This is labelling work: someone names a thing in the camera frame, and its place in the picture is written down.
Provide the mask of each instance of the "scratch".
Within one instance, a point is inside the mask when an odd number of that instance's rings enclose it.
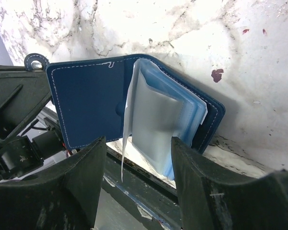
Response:
[[[171,42],[168,42],[169,43],[169,45],[172,47],[172,48],[174,48],[174,46],[171,44]]]
[[[183,16],[185,15],[185,13],[186,11],[180,15],[180,18],[182,19],[183,22],[185,22],[185,20],[183,19]]]
[[[221,195],[221,196],[224,196],[224,193],[215,193],[215,194],[210,194],[210,196],[217,196],[217,195],[218,195],[218,196],[220,196],[220,195]]]
[[[37,229],[43,229],[45,222],[46,222],[46,209],[44,207],[42,207],[42,209],[40,210],[40,214],[36,223],[36,228]]]

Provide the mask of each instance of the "dark stain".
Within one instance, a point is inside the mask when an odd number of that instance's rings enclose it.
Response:
[[[211,72],[211,77],[213,78],[213,81],[218,83],[222,79],[222,73],[224,73],[223,69],[214,69]]]
[[[245,33],[249,32],[249,31],[250,31],[250,29],[245,29],[245,30],[242,31],[242,34],[245,34]]]

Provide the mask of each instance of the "marble surface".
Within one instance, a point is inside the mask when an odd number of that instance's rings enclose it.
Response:
[[[153,55],[225,105],[207,157],[288,169],[288,0],[0,0],[0,35],[15,65]]]

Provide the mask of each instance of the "wallet flap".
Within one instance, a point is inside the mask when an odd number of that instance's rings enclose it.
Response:
[[[192,142],[193,148],[204,152],[225,114],[223,105],[180,73],[144,54],[48,65],[46,72],[68,149],[82,148],[100,136],[105,136],[107,142],[122,138],[128,87],[139,58],[154,62],[207,103],[208,114]]]

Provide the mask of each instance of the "white stitching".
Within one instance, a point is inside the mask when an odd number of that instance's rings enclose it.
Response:
[[[122,61],[126,61],[126,60],[130,60],[130,59],[140,59],[140,58],[142,58],[142,59],[147,59],[147,60],[150,60],[150,61],[152,61],[153,63],[155,63],[153,60],[151,60],[151,59],[149,59],[149,58],[145,58],[145,57],[134,57],[134,58],[132,57],[132,58],[127,58],[127,59],[124,59],[124,60],[121,60],[121,61],[116,61],[116,63],[122,62]],[[69,145],[69,147],[70,147],[71,149],[77,149],[77,148],[80,148],[80,147],[84,147],[84,146],[87,146],[88,144],[86,144],[86,145],[80,145],[80,146],[76,146],[76,147],[72,147],[72,146],[70,146],[70,144],[69,144],[69,140],[68,140],[68,136],[67,136],[67,132],[66,132],[66,126],[65,126],[65,123],[64,123],[64,118],[63,118],[63,115],[62,115],[62,110],[61,110],[61,106],[60,106],[60,102],[59,102],[59,97],[58,97],[58,93],[57,93],[57,87],[56,87],[56,85],[55,85],[54,78],[53,78],[53,72],[54,72],[55,70],[59,70],[59,69],[70,69],[70,68],[87,67],[87,66],[94,66],[94,65],[96,65],[96,64],[79,65],[79,66],[71,66],[71,67],[70,67],[70,66],[60,67],[60,68],[56,68],[56,69],[52,70],[52,72],[51,72],[51,78],[52,78],[54,91],[55,91],[55,94],[56,94],[56,97],[57,97],[57,101],[58,101],[60,116],[61,116],[61,118],[62,118],[63,128],[64,128],[64,132],[65,132],[66,139],[67,139],[67,144]],[[200,149],[201,146],[203,145],[203,143],[205,142],[205,140],[206,140],[206,138],[207,138],[207,136],[208,136],[208,133],[209,133],[209,131],[211,130],[211,127],[213,126],[213,124],[214,124],[214,122],[215,122],[215,120],[216,120],[216,117],[217,117],[217,114],[218,114],[218,110],[216,109],[216,107],[215,107],[213,104],[211,104],[210,102],[208,102],[208,101],[207,101],[205,98],[203,98],[202,96],[198,95],[196,92],[194,92],[194,91],[193,91],[192,89],[190,89],[188,86],[186,86],[186,85],[178,82],[175,78],[173,78],[173,77],[170,76],[169,74],[167,74],[167,73],[165,73],[165,74],[168,75],[170,78],[172,78],[174,81],[176,81],[178,84],[184,86],[185,88],[187,88],[188,90],[190,90],[191,92],[193,92],[195,95],[197,95],[197,96],[200,97],[202,100],[204,100],[205,102],[207,102],[208,104],[210,104],[210,105],[216,110],[216,115],[215,115],[215,117],[214,117],[214,119],[213,119],[213,121],[212,121],[212,123],[211,123],[211,126],[209,127],[209,129],[208,129],[208,131],[207,131],[207,133],[206,133],[206,136],[204,137],[204,139],[203,139],[200,147],[198,148],[198,149]],[[107,140],[107,142],[114,141],[114,140],[118,140],[119,138],[112,139],[112,140]]]
[[[47,63],[47,60],[43,56],[41,56],[39,54],[35,54],[35,55],[32,55],[32,56],[28,57],[28,59],[26,61],[27,69],[29,69],[29,59],[33,58],[33,57],[40,57],[41,59],[43,59],[45,61],[45,63]]]

